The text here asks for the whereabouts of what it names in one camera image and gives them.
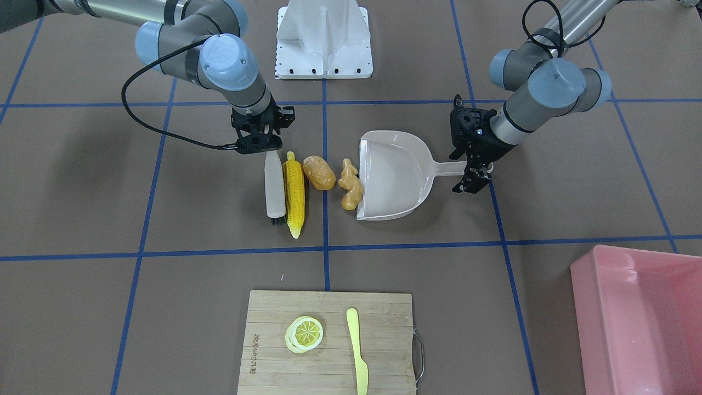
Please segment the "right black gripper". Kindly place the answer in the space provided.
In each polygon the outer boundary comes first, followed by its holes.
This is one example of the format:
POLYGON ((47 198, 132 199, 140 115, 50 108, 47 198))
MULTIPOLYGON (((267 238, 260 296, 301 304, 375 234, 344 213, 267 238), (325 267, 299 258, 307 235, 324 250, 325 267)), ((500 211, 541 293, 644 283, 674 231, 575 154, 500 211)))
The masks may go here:
POLYGON ((231 111, 231 126, 238 135, 234 150, 245 155, 281 149, 281 130, 290 127, 295 119, 293 106, 270 104, 258 115, 231 111))

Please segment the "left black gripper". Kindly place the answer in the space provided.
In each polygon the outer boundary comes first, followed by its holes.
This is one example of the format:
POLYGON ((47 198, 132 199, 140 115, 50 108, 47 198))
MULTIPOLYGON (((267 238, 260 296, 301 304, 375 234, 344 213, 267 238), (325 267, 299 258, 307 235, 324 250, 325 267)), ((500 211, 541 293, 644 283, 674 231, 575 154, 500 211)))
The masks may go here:
POLYGON ((491 126, 491 120, 498 115, 494 109, 484 110, 464 106, 463 98, 455 95, 453 109, 449 115, 451 142, 454 150, 449 159, 459 160, 460 157, 477 155, 484 164, 482 168, 472 168, 469 165, 464 170, 461 181, 452 188, 453 193, 477 194, 492 182, 493 164, 515 145, 499 140, 491 126))

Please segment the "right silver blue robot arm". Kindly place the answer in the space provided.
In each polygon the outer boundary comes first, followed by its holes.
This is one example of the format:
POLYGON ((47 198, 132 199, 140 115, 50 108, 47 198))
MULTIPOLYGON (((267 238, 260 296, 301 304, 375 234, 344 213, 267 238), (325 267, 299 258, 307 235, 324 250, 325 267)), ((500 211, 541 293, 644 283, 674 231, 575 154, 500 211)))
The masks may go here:
POLYGON ((280 107, 256 56, 243 40, 249 19, 238 1, 2 1, 2 32, 53 14, 90 15, 138 26, 135 52, 143 68, 125 81, 121 102, 137 123, 126 91, 136 78, 156 70, 218 92, 231 106, 233 143, 214 150, 256 154, 279 150, 280 132, 295 120, 280 107))

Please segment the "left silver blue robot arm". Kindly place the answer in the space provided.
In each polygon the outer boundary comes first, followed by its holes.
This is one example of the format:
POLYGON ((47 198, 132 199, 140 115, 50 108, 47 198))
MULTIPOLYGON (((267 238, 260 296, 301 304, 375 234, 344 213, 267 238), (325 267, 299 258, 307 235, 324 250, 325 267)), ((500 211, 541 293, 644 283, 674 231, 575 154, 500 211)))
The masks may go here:
POLYGON ((454 97, 449 115, 454 150, 449 158, 466 158, 455 193, 478 193, 492 181, 491 164, 548 120, 592 110, 612 93, 606 72, 580 68, 565 55, 601 30, 617 2, 569 1, 563 8, 547 4, 554 17, 535 31, 523 26, 526 42, 496 53, 490 62, 490 80, 512 92, 511 97, 491 110, 467 107, 459 95, 454 97))

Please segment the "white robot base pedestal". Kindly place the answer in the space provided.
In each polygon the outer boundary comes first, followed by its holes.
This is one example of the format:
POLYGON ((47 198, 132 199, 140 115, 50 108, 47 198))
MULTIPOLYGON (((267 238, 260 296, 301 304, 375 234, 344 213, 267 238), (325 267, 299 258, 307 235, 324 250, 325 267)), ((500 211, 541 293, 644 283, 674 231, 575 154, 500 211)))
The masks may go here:
POLYGON ((276 22, 276 78, 373 75, 369 13, 358 2, 290 1, 279 8, 276 22))

